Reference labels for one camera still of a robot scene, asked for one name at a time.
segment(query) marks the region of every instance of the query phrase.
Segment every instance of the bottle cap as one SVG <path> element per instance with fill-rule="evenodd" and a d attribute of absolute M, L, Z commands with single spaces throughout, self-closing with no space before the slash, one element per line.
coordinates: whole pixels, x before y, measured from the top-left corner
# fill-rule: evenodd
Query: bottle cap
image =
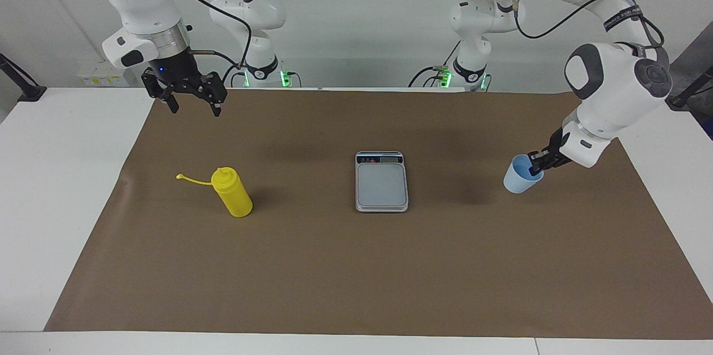
<path fill-rule="evenodd" d="M 240 178 L 234 169 L 230 167 L 221 167 L 213 173 L 211 184 L 218 193 L 230 193 L 235 190 L 237 182 Z"/>

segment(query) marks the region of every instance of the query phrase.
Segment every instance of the cable connector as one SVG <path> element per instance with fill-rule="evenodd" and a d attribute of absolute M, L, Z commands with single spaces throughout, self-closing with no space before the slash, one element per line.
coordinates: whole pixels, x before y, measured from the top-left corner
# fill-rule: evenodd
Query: cable connector
<path fill-rule="evenodd" d="M 515 17 L 517 17 L 517 12 L 520 10 L 520 0 L 512 0 L 512 11 L 515 12 Z"/>
<path fill-rule="evenodd" d="M 433 70 L 438 72 L 438 75 L 433 77 L 438 81 L 438 86 L 442 88 L 448 88 L 451 86 L 453 74 L 448 70 L 448 66 L 435 66 Z"/>

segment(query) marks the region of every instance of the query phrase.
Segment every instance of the white table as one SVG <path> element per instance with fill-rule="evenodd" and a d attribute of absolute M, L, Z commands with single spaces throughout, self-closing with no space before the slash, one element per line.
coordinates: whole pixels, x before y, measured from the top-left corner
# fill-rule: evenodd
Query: white table
<path fill-rule="evenodd" d="M 713 353 L 713 341 L 43 333 L 151 104 L 143 89 L 50 89 L 0 124 L 0 353 Z M 665 106 L 621 140 L 713 297 L 713 143 L 692 117 Z"/>

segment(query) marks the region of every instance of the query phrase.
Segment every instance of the yellow cap strap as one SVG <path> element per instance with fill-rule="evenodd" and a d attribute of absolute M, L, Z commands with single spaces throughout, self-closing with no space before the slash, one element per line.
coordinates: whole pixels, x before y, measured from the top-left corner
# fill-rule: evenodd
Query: yellow cap strap
<path fill-rule="evenodd" d="M 212 187 L 212 185 L 213 185 L 213 184 L 211 184 L 211 182 L 196 181 L 195 179 L 193 179 L 193 178 L 188 178 L 188 177 L 186 177 L 186 176 L 183 175 L 183 174 L 178 174 L 178 175 L 176 175 L 176 179 L 185 179 L 185 180 L 188 181 L 188 182 L 193 182 L 193 184 L 209 185 L 210 187 Z"/>

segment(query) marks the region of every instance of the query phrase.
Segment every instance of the black stand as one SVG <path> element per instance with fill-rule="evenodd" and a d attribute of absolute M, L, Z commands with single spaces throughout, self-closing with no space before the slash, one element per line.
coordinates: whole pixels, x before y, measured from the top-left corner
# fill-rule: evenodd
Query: black stand
<path fill-rule="evenodd" d="M 713 66 L 708 68 L 708 70 L 705 71 L 703 75 L 693 81 L 691 86 L 688 86 L 686 90 L 682 91 L 678 96 L 670 96 L 670 98 L 666 99 L 666 102 L 669 104 L 670 107 L 682 109 L 688 102 L 688 99 L 690 99 L 691 96 L 693 96 L 694 94 L 698 93 L 698 91 L 703 86 L 705 86 L 705 84 L 708 83 L 711 79 L 713 79 Z"/>
<path fill-rule="evenodd" d="M 0 69 L 5 72 L 7 76 L 12 79 L 17 86 L 20 86 L 20 89 L 22 90 L 22 96 L 20 96 L 19 99 L 17 99 L 18 102 L 20 101 L 38 101 L 45 91 L 47 91 L 46 86 L 33 86 L 28 83 L 28 81 L 25 80 L 18 72 L 15 70 L 15 68 L 8 62 L 7 58 L 0 54 Z"/>

